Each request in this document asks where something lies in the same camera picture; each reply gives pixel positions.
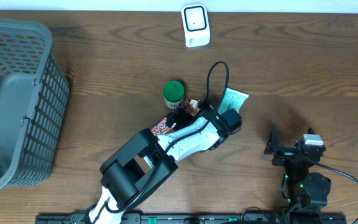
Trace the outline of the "teal wet wipes pack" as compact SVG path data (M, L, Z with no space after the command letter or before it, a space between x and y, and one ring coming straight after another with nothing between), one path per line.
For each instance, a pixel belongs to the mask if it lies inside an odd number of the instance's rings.
M219 114L223 114L229 109L235 109L238 113L249 95L241 91L227 88L223 101L218 109Z

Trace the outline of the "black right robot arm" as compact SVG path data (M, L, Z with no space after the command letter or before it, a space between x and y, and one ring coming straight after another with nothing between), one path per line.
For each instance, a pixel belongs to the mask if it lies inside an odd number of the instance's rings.
M264 154L273 155L272 164L283 166L281 194L288 207L274 214L272 223L322 223L321 209L328 204L331 180L310 167L326 151L322 138L312 128L293 147L281 146L278 132L272 126Z

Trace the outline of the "orange candy bar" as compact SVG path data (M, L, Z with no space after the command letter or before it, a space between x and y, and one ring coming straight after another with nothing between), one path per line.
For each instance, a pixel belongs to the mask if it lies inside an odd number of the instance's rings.
M151 129L151 132L155 136L159 134L167 134L170 131L173 131L176 125L177 124L175 122L169 121L168 118L165 117Z

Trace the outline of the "orange tissue pack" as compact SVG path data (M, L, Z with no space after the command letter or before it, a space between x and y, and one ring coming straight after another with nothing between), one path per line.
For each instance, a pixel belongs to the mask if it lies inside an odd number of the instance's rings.
M194 100L194 99L186 99L184 101L184 108L185 111L189 114L191 114L192 116L196 116L197 113L199 112L199 105L200 101L199 100Z

